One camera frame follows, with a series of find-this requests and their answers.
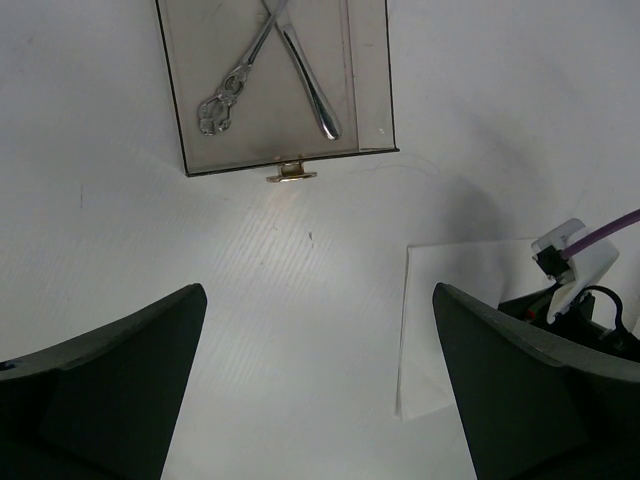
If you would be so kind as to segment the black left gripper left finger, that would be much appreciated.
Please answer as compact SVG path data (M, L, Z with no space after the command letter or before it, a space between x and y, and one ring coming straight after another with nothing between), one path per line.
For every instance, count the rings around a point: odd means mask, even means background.
M161 477L201 336L204 288L1 363L4 479Z

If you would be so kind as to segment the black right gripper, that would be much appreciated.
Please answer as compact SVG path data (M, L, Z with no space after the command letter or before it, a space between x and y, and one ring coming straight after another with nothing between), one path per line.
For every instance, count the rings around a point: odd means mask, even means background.
M527 296L505 301L498 310L524 323L553 333L559 337L612 356L638 356L639 339L626 329L622 322L623 303L619 295L603 286L585 287L570 304L565 313L559 313L549 324L546 315L550 311L553 295L558 285ZM594 292L611 299L615 306L614 327L606 329L592 320Z

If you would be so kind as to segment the ornate silver fork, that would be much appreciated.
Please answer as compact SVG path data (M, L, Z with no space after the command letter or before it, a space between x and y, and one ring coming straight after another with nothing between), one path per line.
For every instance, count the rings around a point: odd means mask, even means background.
M253 39L246 53L237 65L226 74L215 92L199 104L197 115L199 130L202 135L214 136L229 129L231 125L231 109L237 103L244 90L256 58L274 28L276 20L287 4L287 0L278 1L276 7L268 11L269 16L266 22Z

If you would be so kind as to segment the plain silver knife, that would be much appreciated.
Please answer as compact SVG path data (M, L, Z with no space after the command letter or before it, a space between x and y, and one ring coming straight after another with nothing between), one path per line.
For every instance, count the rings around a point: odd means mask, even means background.
M342 135L340 121L306 57L287 7L278 14L276 28L298 72L320 131L328 140L338 140Z

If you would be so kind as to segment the white paper napkin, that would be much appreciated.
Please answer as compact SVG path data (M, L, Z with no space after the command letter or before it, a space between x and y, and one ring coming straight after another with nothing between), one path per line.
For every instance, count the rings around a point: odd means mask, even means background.
M549 285L530 239L411 247L403 302L396 414L414 420L454 403L432 297L450 284L491 307Z

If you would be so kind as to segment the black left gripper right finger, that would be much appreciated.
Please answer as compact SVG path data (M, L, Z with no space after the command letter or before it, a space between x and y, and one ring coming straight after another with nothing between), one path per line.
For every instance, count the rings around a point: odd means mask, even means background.
M639 355L612 356L435 287L439 340L481 479L635 479Z

